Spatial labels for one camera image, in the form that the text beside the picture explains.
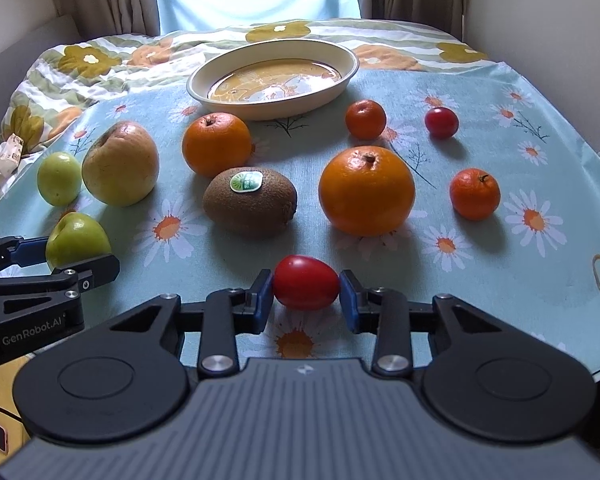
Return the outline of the red oval tomato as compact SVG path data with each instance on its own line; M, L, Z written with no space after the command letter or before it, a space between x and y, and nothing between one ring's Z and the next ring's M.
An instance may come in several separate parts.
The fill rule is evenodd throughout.
M336 300L339 291L337 273L328 264L312 257L288 256L274 270L274 296L290 310L325 309Z

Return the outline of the small green apple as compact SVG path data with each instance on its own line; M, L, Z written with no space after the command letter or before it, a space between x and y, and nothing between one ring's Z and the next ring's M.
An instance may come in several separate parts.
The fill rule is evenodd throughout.
M80 194L82 188L81 165L66 152L46 156L36 174L38 192L52 206L67 206Z

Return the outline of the brown kiwi with sticker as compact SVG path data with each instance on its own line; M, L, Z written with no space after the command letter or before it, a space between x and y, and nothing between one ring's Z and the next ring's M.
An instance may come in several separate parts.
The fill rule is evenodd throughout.
M264 167L227 169L207 186L202 206L219 228L248 237L271 237L294 218L298 194L291 180Z

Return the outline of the large yellowish russet apple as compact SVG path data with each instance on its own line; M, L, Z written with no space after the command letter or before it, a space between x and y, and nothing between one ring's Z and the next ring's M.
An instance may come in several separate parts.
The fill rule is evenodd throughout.
M95 198L109 206L127 207L155 187L159 154L154 139L137 122L116 122L88 149L82 179Z

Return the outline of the large orange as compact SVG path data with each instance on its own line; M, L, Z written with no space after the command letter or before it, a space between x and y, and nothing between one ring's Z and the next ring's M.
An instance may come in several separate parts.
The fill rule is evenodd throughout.
M400 228L415 197L411 170L398 155L380 146L340 152L318 182L318 199L330 224L353 236L381 236Z

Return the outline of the small tangerine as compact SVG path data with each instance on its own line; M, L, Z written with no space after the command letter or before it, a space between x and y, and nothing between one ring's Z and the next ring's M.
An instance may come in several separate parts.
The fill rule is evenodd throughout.
M350 135L363 141L376 140L387 125L384 109L373 100L352 103L346 111L344 120Z
M501 191L492 174L479 168L467 168L452 179L450 200L454 210L464 219L482 221L498 208Z

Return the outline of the medium orange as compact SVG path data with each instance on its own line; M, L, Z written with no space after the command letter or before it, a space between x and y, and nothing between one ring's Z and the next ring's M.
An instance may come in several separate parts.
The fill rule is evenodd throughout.
M186 164L195 174L209 179L224 170L244 166L251 151L249 128L228 113L199 117L186 129L182 140Z

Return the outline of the round red cherry tomato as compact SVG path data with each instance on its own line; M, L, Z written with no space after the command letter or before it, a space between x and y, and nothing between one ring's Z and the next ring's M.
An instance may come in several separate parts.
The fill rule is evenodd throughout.
M457 133L460 121L456 114L447 107L433 107L425 114L425 126L430 136L435 139L449 139Z

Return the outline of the small patterned cloth pouch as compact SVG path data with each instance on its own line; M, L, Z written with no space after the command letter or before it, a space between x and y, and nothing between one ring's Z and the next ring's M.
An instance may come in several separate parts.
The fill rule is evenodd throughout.
M10 177L19 167L22 156L23 140L12 133L0 144L0 176Z

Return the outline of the blue daisy tablecloth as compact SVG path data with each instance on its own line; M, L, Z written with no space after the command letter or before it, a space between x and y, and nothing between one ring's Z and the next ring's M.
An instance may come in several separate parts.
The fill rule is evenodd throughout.
M317 194L326 164L354 144L347 108L364 99L385 110L379 143L407 163L416 186L404 225L372 238L335 230ZM460 121L452 138L435 139L425 126L439 106ZM198 301L246 286L284 257L306 255L414 301L449 292L600 371L600 158L512 68L360 70L311 113L250 122L250 164L283 174L298 193L289 226L268 240L222 230L204 214L208 180L182 154L203 112L182 84L169 84L91 106L54 142L54 151L83 157L109 127L132 120L160 157L157 184L141 202L111 207L82 191L73 203L104 228L121 264L112 284L85 295L88 325L163 292ZM498 181L501 201L486 220L452 206L451 181L467 168Z

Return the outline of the grey bed headboard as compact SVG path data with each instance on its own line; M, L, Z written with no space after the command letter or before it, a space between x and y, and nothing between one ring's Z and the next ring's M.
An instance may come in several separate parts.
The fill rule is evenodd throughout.
M76 44L81 36L70 15L63 15L30 32L0 53L0 131L12 92L35 60L60 44Z

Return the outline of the striped floral duvet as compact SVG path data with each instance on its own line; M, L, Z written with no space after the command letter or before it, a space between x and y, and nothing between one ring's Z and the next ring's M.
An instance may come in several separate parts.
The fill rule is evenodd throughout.
M486 66L488 57L433 27L398 21L331 18L292 20L212 32L168 32L159 37L114 35L42 52L17 77L0 107L0 144L15 134L22 162L34 162L89 107L151 87L186 81L216 56L254 42L319 39L352 50L364 68L457 73ZM12 182L0 177L0 198Z

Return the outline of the cream yellow ceramic bowl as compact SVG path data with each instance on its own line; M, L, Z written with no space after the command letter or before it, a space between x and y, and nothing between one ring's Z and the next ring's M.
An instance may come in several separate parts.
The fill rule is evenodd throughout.
M338 44L311 39L256 42L212 58L186 82L210 112L242 120L289 118L324 106L347 89L358 58Z

